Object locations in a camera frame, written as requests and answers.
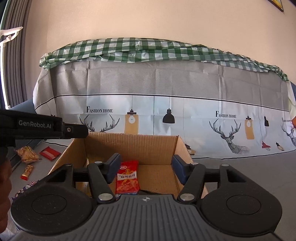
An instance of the snack bag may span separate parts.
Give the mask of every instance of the snack bag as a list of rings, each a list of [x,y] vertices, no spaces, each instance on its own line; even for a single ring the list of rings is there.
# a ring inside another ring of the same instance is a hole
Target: snack bag
[[[26,164],[30,164],[31,162],[41,160],[41,158],[39,158],[39,156],[29,146],[24,146],[16,150],[16,152],[22,159],[22,162]]]
[[[120,194],[137,194],[140,190],[137,179],[138,161],[124,161],[117,173],[116,197]]]
[[[16,193],[15,197],[12,197],[12,200],[14,201],[20,194],[24,193],[27,189],[29,189],[30,187],[34,186],[36,183],[37,182],[34,182],[34,181],[28,183],[26,186],[24,186],[21,190],[19,190]]]
[[[20,176],[21,179],[28,181],[28,178],[33,170],[33,166],[27,165],[27,167],[24,170],[24,173]]]
[[[55,159],[61,153],[58,152],[58,151],[56,151],[56,150],[54,150],[54,149],[52,149],[52,148],[50,148],[48,146],[43,151],[41,151],[39,154],[42,155],[42,156],[44,156],[48,160],[52,161],[53,159]]]

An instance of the gray curtain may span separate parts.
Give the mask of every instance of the gray curtain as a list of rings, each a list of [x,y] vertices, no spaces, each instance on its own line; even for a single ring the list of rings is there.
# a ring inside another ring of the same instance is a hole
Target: gray curtain
[[[2,19],[3,29],[23,26],[19,35],[6,44],[4,48],[4,61],[6,63],[5,76],[7,94],[11,107],[27,100],[25,74],[24,74],[24,50],[25,32],[31,0],[11,0],[7,2]]]

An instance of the metal rivet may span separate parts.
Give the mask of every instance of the metal rivet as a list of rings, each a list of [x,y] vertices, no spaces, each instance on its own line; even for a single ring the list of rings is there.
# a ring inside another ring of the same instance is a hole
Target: metal rivet
[[[191,193],[183,193],[181,196],[180,196],[181,200],[183,201],[191,201],[194,199],[194,195],[191,194]]]
[[[102,194],[99,195],[99,199],[100,199],[101,201],[109,201],[109,200],[111,200],[112,198],[113,198],[113,195],[110,194],[110,193],[102,193]]]

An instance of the picture frame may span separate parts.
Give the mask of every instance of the picture frame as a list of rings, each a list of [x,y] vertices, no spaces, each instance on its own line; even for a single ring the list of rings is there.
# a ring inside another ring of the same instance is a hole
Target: picture frame
[[[274,6],[276,6],[281,12],[284,11],[281,0],[268,0],[268,1],[270,1]]]

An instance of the red package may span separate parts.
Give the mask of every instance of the red package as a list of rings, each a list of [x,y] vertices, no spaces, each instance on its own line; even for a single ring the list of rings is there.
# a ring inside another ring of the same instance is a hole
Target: red package
[[[33,168],[34,167],[32,165],[27,165],[26,169],[24,170],[24,173],[20,176],[20,178],[28,181],[28,177],[30,176]]]
[[[44,156],[45,158],[47,158],[48,160],[52,161],[53,159],[55,159],[58,155],[60,155],[61,153],[50,148],[49,146],[46,147],[42,152],[39,153],[40,155]]]
[[[137,194],[140,190],[137,179],[138,161],[124,161],[117,173],[116,196],[119,194]]]

